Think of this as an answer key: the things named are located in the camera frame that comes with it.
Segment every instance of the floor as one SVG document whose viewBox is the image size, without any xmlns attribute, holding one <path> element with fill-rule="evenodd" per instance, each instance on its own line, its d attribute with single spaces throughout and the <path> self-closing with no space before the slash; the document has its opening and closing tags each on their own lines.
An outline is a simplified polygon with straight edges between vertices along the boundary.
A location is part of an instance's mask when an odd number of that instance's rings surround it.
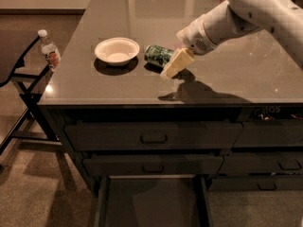
<svg viewBox="0 0 303 227">
<path fill-rule="evenodd" d="M 63 54 L 79 21 L 79 15 L 0 15 L 0 29 L 45 28 Z M 38 45 L 26 64 L 22 70 L 30 73 L 45 66 Z M 11 83 L 0 98 L 2 141 L 25 107 Z M 0 227 L 93 226 L 97 199 L 60 145 L 13 140 L 9 147 L 0 157 Z M 215 227 L 303 226 L 303 191 L 210 192 L 209 202 Z"/>
</svg>

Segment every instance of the bottle cap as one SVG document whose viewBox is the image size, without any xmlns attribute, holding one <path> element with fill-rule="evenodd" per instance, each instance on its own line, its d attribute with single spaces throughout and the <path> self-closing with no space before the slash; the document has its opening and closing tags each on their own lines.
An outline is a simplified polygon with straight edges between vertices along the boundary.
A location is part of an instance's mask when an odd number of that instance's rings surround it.
<svg viewBox="0 0 303 227">
<path fill-rule="evenodd" d="M 47 31 L 45 29 L 41 29 L 38 31 L 38 35 L 40 37 L 46 37 L 47 36 Z"/>
</svg>

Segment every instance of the can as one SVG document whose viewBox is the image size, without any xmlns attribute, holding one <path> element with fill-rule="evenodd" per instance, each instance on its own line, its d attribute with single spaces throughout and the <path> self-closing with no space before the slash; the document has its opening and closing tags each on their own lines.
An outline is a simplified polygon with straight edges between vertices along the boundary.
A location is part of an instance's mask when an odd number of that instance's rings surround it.
<svg viewBox="0 0 303 227">
<path fill-rule="evenodd" d="M 148 63 L 164 68 L 173 53 L 174 51 L 171 49 L 155 44 L 149 45 L 145 50 L 144 60 Z"/>
</svg>

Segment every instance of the bowl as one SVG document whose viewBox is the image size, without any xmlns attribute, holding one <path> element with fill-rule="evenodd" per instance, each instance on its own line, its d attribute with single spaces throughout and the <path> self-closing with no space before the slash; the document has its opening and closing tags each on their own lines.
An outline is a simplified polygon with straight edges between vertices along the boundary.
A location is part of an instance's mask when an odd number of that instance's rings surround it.
<svg viewBox="0 0 303 227">
<path fill-rule="evenodd" d="M 110 65 L 121 66 L 136 57 L 139 49 L 140 46 L 137 42 L 118 37 L 100 42 L 95 48 L 95 55 Z"/>
</svg>

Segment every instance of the bottle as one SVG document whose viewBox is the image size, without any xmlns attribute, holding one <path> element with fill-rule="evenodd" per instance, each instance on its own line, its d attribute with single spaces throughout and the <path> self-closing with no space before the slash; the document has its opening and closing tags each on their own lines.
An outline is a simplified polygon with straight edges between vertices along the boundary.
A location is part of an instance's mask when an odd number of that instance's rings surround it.
<svg viewBox="0 0 303 227">
<path fill-rule="evenodd" d="M 38 35 L 41 40 L 41 51 L 45 56 L 48 66 L 54 71 L 61 60 L 58 47 L 47 36 L 46 30 L 39 30 Z"/>
</svg>

